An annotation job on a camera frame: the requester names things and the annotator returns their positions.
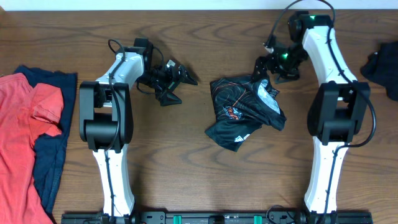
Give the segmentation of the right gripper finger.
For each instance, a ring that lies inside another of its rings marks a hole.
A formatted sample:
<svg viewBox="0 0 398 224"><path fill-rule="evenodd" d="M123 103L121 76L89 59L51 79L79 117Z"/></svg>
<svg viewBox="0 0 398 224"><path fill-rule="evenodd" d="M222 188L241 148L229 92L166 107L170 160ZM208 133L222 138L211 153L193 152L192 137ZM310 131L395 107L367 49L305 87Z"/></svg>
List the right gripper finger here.
<svg viewBox="0 0 398 224"><path fill-rule="evenodd" d="M267 59L260 56L255 61L254 71L251 75L252 82L258 82L261 80L269 80L269 75L266 68Z"/></svg>
<svg viewBox="0 0 398 224"><path fill-rule="evenodd" d="M298 75L287 75L287 76L282 76L278 75L275 79L275 84L281 84L281 83L287 83L287 82L293 82L299 79Z"/></svg>

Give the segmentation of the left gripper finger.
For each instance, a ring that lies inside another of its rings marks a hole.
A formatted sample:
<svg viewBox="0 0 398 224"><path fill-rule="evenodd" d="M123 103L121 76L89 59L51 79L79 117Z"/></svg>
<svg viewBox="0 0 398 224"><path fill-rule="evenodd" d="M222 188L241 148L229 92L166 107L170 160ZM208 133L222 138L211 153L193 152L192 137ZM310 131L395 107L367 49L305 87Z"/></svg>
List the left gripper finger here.
<svg viewBox="0 0 398 224"><path fill-rule="evenodd" d="M170 90L163 90L160 94L160 105L171 106L182 104L182 100Z"/></svg>
<svg viewBox="0 0 398 224"><path fill-rule="evenodd" d="M180 82L182 83L186 83L189 85L198 85L197 81L189 74L188 70L184 65L180 65L178 67L178 76Z"/></svg>

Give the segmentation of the black patterned sports jersey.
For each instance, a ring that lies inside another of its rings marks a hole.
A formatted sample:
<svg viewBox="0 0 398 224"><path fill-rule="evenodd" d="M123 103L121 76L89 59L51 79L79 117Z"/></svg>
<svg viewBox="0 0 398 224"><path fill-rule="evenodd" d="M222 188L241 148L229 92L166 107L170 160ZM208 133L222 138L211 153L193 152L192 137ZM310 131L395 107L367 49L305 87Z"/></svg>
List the black patterned sports jersey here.
<svg viewBox="0 0 398 224"><path fill-rule="evenodd" d="M281 131L287 118L276 101L269 77L257 81L250 75L226 77L210 82L216 122L205 134L217 145L236 152L263 125Z"/></svg>

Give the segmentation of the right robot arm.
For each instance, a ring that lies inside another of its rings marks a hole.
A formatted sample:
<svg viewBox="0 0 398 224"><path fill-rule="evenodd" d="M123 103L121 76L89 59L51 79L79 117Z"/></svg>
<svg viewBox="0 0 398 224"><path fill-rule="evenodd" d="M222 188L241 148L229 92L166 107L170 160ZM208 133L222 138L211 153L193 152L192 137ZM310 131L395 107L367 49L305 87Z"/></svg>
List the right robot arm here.
<svg viewBox="0 0 398 224"><path fill-rule="evenodd" d="M286 47L271 35L264 43L268 54L259 57L252 75L260 80L269 73L285 81L297 80L299 65L310 59L319 89L307 115L313 138L312 173L304 202L316 215L335 213L341 166L353 137L361 129L366 110L375 117L370 87L349 70L335 37L334 18L297 11L287 22L292 45Z"/></svg>

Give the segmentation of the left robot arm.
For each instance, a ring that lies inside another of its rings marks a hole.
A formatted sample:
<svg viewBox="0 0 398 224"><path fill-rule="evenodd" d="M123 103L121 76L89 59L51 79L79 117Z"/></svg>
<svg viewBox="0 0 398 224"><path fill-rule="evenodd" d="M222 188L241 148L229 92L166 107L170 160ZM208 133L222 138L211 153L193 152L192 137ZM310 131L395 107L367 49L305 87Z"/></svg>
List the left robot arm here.
<svg viewBox="0 0 398 224"><path fill-rule="evenodd" d="M148 86L161 106L170 106L182 102L174 94L179 84L197 84L184 65L172 60L152 66L155 49L150 42L120 45L109 70L79 87L80 137L99 167L104 193L102 222L129 220L134 209L126 157L134 130L131 88Z"/></svg>

